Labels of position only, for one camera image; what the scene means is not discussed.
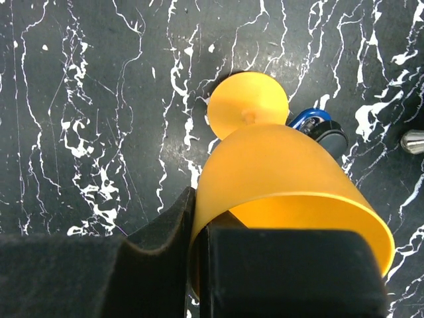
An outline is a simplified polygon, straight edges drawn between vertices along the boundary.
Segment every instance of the silver metal object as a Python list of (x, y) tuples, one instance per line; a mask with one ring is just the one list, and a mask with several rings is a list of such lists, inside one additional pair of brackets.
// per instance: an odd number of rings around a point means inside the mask
[(400, 144), (410, 154), (422, 154), (424, 152), (424, 131), (408, 131), (400, 140)]

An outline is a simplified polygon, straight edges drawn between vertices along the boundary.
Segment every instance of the orange plastic cup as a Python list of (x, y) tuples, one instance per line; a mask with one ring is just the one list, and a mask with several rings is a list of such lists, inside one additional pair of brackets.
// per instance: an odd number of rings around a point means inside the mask
[[(324, 148), (281, 125), (288, 102), (276, 83), (248, 72), (229, 77), (213, 92), (209, 122), (225, 139), (199, 178), (192, 241), (227, 210), (253, 229), (354, 231), (386, 275), (394, 258), (389, 228)], [(237, 99), (243, 92), (249, 98)]]

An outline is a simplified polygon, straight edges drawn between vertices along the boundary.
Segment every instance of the blue object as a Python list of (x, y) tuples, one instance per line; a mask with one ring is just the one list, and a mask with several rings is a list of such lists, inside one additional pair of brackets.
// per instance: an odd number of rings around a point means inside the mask
[(331, 116), (330, 114), (328, 114), (328, 112), (323, 111), (322, 109), (309, 108), (302, 111), (294, 120), (292, 120), (288, 127), (300, 131), (302, 128), (302, 124), (312, 117), (317, 117), (318, 119), (320, 119), (320, 121), (331, 120)]

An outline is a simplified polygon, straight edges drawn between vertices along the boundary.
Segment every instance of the table surface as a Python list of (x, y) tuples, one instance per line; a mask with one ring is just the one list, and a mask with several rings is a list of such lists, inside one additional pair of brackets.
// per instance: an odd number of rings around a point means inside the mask
[[(0, 231), (127, 235), (196, 187), (217, 82), (276, 78), (330, 112), (394, 233), (388, 317), (424, 317), (420, 0), (0, 0)], [(190, 304), (189, 316), (197, 315)]]

